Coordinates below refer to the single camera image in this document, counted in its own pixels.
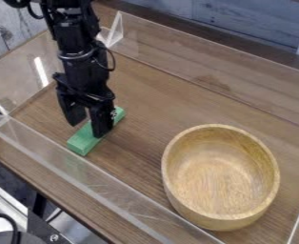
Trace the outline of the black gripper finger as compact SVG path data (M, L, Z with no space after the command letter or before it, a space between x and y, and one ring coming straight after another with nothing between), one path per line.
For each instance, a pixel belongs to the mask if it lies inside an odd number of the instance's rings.
M57 91L57 98L65 119L70 126L74 127L86 118L85 107L74 101L70 95L64 94L61 91Z
M92 129L96 138L101 138L113 129L114 111L112 102L100 102L90 107Z

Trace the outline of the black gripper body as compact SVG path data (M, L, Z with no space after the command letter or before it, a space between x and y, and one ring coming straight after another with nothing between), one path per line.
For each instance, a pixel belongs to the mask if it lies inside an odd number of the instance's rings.
M116 95L108 86L108 80L116 67L109 67L108 53L105 47L58 51L64 71L56 72L53 78L62 110L113 109Z

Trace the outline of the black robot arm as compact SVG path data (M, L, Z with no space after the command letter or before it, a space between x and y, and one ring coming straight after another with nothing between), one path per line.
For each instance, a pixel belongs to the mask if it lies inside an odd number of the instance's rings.
M64 70L53 74L56 93L68 123L74 126L84 120L92 123L93 137L102 137L114 124L116 95L108 87L109 72L116 59L100 33L93 0L4 0L16 9L40 4L41 14L34 17L46 23L58 47Z

